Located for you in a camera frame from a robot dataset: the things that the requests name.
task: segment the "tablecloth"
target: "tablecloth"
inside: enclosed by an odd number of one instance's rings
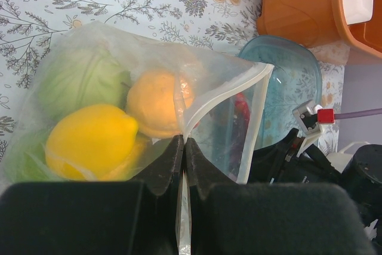
[[[39,62],[60,34],[98,20],[160,41],[235,55],[258,35],[261,0],[0,0],[0,159]],[[320,63],[322,105],[341,107],[344,67]],[[337,147],[338,124],[319,141]]]

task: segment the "teal plastic lid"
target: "teal plastic lid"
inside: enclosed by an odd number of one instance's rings
[[[255,149],[270,146],[283,139],[290,129],[299,128],[293,109],[308,100],[321,102],[321,70],[308,49],[276,36],[250,40],[238,57],[275,65]]]

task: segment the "plastic bag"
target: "plastic bag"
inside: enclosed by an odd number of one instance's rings
[[[234,147],[245,182],[272,68],[99,22],[74,29],[40,64],[2,172],[8,183],[127,180],[183,134],[217,163]],[[230,106],[245,108],[244,137],[232,137],[233,118],[216,124]],[[229,145],[219,152],[206,136]]]

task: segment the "orange plastic bin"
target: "orange plastic bin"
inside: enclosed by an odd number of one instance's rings
[[[382,0],[370,21],[350,26],[342,0],[263,0],[257,29],[309,48],[342,40],[352,49],[349,64],[382,63]]]

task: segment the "wire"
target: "wire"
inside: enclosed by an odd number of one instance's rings
[[[352,119],[352,118],[360,118],[362,116],[374,116],[381,115],[382,109],[374,109],[374,110],[360,110],[359,112],[352,113],[336,113],[334,115],[334,119]]]

